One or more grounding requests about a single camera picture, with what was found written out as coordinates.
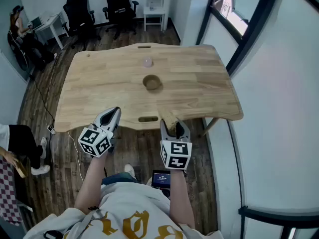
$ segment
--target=tablet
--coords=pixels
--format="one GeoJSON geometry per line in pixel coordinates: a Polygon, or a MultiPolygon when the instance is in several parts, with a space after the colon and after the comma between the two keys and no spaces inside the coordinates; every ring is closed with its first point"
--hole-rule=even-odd
{"type": "Polygon", "coordinates": [[[152,177],[152,187],[170,188],[170,171],[154,170],[152,177]]]}

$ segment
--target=laptop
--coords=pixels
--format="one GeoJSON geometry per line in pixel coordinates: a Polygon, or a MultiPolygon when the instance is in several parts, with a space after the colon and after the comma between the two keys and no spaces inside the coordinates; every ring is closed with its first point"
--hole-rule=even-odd
{"type": "Polygon", "coordinates": [[[37,28],[43,26],[44,24],[42,23],[40,17],[35,18],[33,21],[33,30],[36,30],[37,28]]]}

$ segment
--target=seated person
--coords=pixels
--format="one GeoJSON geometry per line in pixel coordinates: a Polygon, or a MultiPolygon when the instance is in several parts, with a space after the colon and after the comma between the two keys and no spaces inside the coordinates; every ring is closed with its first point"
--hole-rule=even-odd
{"type": "Polygon", "coordinates": [[[60,216],[49,215],[24,239],[222,239],[219,231],[205,237],[194,229],[183,171],[171,171],[169,200],[150,187],[151,179],[146,185],[138,184],[130,164],[125,172],[104,178],[106,156],[92,158],[74,208],[60,216]],[[48,231],[55,237],[44,236],[48,231]]]}
{"type": "Polygon", "coordinates": [[[22,18],[20,18],[20,12],[23,10],[23,6],[20,7],[17,5],[13,8],[10,14],[10,30],[13,36],[19,36],[23,43],[21,48],[26,52],[31,61],[35,64],[36,68],[43,70],[45,63],[51,62],[56,58],[57,53],[53,54],[45,49],[41,42],[34,39],[34,36],[31,33],[28,33],[29,30],[33,28],[23,27],[22,18]],[[37,49],[41,53],[41,58],[39,58],[32,50],[32,48],[37,49]]]}
{"type": "Polygon", "coordinates": [[[41,144],[36,146],[31,129],[26,125],[0,124],[0,155],[8,163],[15,165],[16,155],[24,155],[30,159],[32,175],[44,174],[50,171],[50,166],[40,165],[40,158],[46,157],[46,139],[43,137],[41,144]]]}

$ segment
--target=black pants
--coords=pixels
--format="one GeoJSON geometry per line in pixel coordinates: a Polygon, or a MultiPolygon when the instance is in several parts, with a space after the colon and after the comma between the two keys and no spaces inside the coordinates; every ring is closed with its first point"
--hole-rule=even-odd
{"type": "Polygon", "coordinates": [[[27,34],[23,39],[22,49],[26,52],[31,61],[35,64],[36,67],[42,69],[45,66],[45,63],[49,63],[54,59],[54,54],[47,51],[41,42],[34,39],[32,34],[27,34]],[[39,58],[32,48],[37,49],[41,53],[41,58],[39,58]]]}
{"type": "Polygon", "coordinates": [[[26,125],[9,125],[10,138],[8,150],[16,155],[27,156],[30,159],[31,167],[40,167],[40,156],[42,146],[36,146],[31,129],[26,125]]]}

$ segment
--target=white chair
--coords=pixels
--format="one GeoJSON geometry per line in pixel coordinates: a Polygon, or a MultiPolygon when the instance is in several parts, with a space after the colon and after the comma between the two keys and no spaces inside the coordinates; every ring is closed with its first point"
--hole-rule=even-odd
{"type": "Polygon", "coordinates": [[[146,25],[160,25],[160,29],[163,31],[164,16],[165,10],[163,7],[163,0],[145,0],[144,31],[146,31],[146,25]],[[146,15],[161,15],[160,23],[146,23],[146,15]]]}

